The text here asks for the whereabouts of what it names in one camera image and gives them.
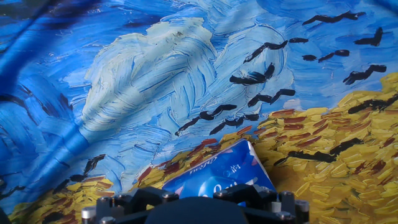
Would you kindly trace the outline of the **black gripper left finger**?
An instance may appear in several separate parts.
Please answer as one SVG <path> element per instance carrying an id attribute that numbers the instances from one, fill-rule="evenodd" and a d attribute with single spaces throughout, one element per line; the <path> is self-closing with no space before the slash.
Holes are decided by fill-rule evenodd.
<path id="1" fill-rule="evenodd" d="M 148 205 L 157 206 L 179 199 L 179 194 L 155 187 L 134 189 L 125 194 L 104 196 L 81 210 L 82 224 L 144 223 Z"/>

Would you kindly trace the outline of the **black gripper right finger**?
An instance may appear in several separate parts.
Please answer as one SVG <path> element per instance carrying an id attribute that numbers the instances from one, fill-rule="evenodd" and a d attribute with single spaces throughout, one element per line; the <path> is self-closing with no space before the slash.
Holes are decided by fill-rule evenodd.
<path id="1" fill-rule="evenodd" d="M 296 199 L 290 191 L 276 192 L 256 184 L 238 184 L 217 190 L 213 198 L 245 206 L 241 208 L 248 223 L 310 223 L 310 204 Z"/>

